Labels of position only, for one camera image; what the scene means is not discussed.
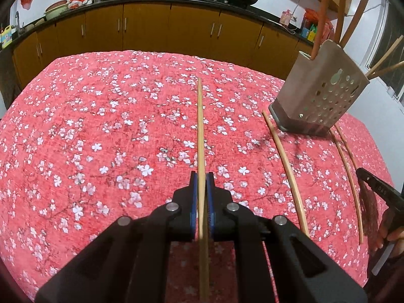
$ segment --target human hand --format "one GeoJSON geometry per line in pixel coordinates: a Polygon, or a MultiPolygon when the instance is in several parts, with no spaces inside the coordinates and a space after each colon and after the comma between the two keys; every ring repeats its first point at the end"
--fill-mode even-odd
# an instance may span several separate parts
{"type": "Polygon", "coordinates": [[[383,248],[384,240],[387,239],[389,242],[397,240],[394,249],[392,250],[390,257],[399,256],[404,252],[404,226],[400,226],[398,229],[394,230],[390,234],[388,229],[390,228],[391,222],[394,218],[394,211],[388,208],[383,213],[383,219],[381,221],[377,237],[375,240],[375,249],[383,248]]]}

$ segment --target table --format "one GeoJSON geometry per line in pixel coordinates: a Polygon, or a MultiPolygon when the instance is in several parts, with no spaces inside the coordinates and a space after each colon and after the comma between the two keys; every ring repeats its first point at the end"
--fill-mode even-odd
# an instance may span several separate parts
{"type": "MultiPolygon", "coordinates": [[[[146,216],[187,185],[197,169],[197,77],[204,89],[207,172],[256,215],[285,214],[298,225],[261,115],[282,80],[180,54],[59,58],[32,80],[0,123],[0,256],[31,298],[119,216],[146,216]]],[[[391,183],[365,126],[349,114],[338,124],[358,165],[391,183]]],[[[363,285],[368,243],[358,243],[354,200],[335,144],[331,137],[278,134],[310,237],[363,285]]],[[[380,222],[386,207],[370,198],[372,217],[380,222]]],[[[377,226],[365,224],[370,239],[377,226]]],[[[167,302],[197,299],[196,245],[172,245],[167,302]]],[[[232,244],[215,243],[211,259],[211,301],[236,301],[232,244]]]]}

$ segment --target silver screw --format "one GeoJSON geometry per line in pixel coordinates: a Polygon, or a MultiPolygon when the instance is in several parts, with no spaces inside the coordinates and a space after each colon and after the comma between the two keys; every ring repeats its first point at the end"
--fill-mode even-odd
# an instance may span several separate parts
{"type": "Polygon", "coordinates": [[[131,218],[128,217],[128,216],[121,216],[121,217],[118,219],[118,224],[119,224],[120,226],[126,226],[126,225],[128,225],[129,223],[131,223],[131,218]]]}
{"type": "Polygon", "coordinates": [[[232,211],[232,212],[235,212],[240,208],[240,206],[237,203],[229,203],[229,204],[227,204],[226,207],[229,211],[232,211]]]}
{"type": "Polygon", "coordinates": [[[275,217],[275,223],[278,225],[285,225],[288,222],[288,219],[285,218],[283,215],[277,215],[275,217]]]}
{"type": "Polygon", "coordinates": [[[178,210],[178,208],[179,208],[179,205],[174,202],[170,202],[166,205],[166,209],[170,212],[174,212],[174,211],[178,210]]]}

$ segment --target black countertop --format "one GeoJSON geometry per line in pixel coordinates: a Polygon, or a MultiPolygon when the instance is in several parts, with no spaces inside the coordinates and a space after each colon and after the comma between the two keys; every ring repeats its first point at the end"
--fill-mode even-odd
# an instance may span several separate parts
{"type": "Polygon", "coordinates": [[[20,35],[18,38],[13,39],[13,42],[11,42],[5,48],[5,50],[13,49],[14,46],[17,46],[21,41],[23,41],[26,37],[28,37],[33,32],[46,28],[49,25],[54,24],[64,18],[72,17],[77,14],[81,14],[88,10],[94,9],[94,8],[113,6],[116,4],[125,4],[125,3],[130,3],[130,2],[185,3],[185,4],[195,4],[195,5],[199,5],[199,6],[206,6],[208,8],[226,10],[226,11],[233,12],[235,14],[249,17],[254,20],[262,21],[262,22],[268,24],[269,26],[272,26],[273,28],[278,29],[281,32],[284,32],[287,35],[292,35],[292,36],[298,38],[299,40],[303,40],[304,42],[306,42],[309,45],[313,45],[312,42],[303,38],[299,34],[297,34],[297,33],[292,34],[293,32],[290,32],[290,30],[286,30],[282,25],[279,24],[279,19],[280,19],[279,17],[277,17],[273,14],[270,14],[269,12],[266,12],[262,9],[256,8],[254,6],[246,6],[245,4],[242,4],[239,2],[230,2],[229,0],[107,0],[107,1],[98,2],[96,4],[90,4],[89,6],[83,6],[83,7],[77,8],[77,9],[65,11],[58,17],[53,18],[51,20],[47,20],[44,23],[42,23],[38,26],[35,26],[32,30],[20,35]]]}

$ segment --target cabinet handle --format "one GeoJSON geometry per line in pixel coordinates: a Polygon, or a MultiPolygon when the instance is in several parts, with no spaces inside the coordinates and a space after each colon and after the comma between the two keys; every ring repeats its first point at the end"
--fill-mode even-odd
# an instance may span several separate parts
{"type": "Polygon", "coordinates": [[[262,44],[262,41],[263,41],[263,40],[264,40],[264,35],[261,36],[261,41],[259,42],[258,47],[261,47],[261,44],[262,44]]]}
{"type": "Polygon", "coordinates": [[[219,37],[221,31],[222,31],[222,24],[220,24],[219,32],[218,32],[218,34],[217,34],[217,37],[219,37]]]}

